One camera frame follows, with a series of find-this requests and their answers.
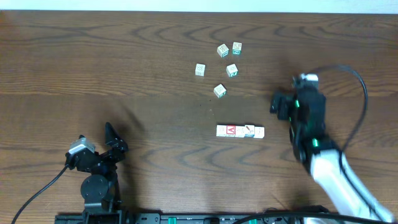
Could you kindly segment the yellow blue letter K block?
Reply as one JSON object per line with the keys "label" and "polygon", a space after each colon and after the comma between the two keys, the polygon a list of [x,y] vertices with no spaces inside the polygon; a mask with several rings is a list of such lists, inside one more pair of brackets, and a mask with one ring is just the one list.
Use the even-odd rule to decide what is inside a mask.
{"label": "yellow blue letter K block", "polygon": [[255,135],[255,125],[246,124],[244,126],[244,137],[253,138]]}

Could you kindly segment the yellow wooden block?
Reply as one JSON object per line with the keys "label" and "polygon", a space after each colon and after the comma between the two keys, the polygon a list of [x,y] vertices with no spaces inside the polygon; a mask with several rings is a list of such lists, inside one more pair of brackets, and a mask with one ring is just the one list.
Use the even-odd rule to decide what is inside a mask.
{"label": "yellow wooden block", "polygon": [[246,127],[245,126],[236,126],[235,137],[236,138],[244,138],[246,135]]}

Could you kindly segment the red letter A wooden block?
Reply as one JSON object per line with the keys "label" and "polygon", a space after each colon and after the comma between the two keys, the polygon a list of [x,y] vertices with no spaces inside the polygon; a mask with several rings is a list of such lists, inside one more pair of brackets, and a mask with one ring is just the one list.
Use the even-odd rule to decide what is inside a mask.
{"label": "red letter A wooden block", "polygon": [[235,125],[226,125],[226,137],[235,137],[236,136],[236,126]]}

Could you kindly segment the plain wooden letter block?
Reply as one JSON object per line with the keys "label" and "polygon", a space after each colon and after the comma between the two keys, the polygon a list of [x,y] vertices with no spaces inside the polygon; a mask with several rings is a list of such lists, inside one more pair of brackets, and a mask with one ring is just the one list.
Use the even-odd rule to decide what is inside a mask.
{"label": "plain wooden letter block", "polygon": [[217,125],[216,126],[216,136],[217,137],[226,137],[227,133],[227,126],[226,125]]}

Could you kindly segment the red number 8 wooden block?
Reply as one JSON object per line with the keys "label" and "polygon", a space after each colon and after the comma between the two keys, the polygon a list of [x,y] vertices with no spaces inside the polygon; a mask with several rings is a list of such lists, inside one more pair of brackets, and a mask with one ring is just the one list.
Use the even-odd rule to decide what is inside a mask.
{"label": "red number 8 wooden block", "polygon": [[203,77],[205,75],[205,64],[197,63],[195,67],[195,75]]}

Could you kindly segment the green letter J wooden block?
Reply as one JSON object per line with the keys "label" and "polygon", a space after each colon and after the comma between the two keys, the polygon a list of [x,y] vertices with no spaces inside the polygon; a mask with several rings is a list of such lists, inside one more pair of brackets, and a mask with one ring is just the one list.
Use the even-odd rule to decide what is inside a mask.
{"label": "green letter J wooden block", "polygon": [[254,138],[263,139],[265,136],[265,127],[255,126],[254,127]]}

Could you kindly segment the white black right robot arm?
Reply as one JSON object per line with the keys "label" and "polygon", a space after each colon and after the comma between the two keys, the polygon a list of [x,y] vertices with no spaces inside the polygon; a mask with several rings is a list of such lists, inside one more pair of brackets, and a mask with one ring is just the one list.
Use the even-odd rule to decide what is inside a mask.
{"label": "white black right robot arm", "polygon": [[329,196],[341,215],[393,222],[394,215],[382,206],[353,172],[344,152],[327,134],[326,98],[315,87],[293,93],[275,92],[270,112],[290,123],[290,142],[298,160]]}

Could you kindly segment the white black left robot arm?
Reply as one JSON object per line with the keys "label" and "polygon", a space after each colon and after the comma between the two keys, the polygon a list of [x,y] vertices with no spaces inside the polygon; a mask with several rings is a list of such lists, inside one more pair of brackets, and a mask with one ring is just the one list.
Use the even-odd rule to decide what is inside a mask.
{"label": "white black left robot arm", "polygon": [[129,148],[109,122],[104,127],[104,139],[110,149],[100,154],[93,143],[80,136],[65,154],[65,165],[90,174],[80,187],[85,201],[84,223],[129,223],[129,212],[121,206],[116,165],[125,159]]}

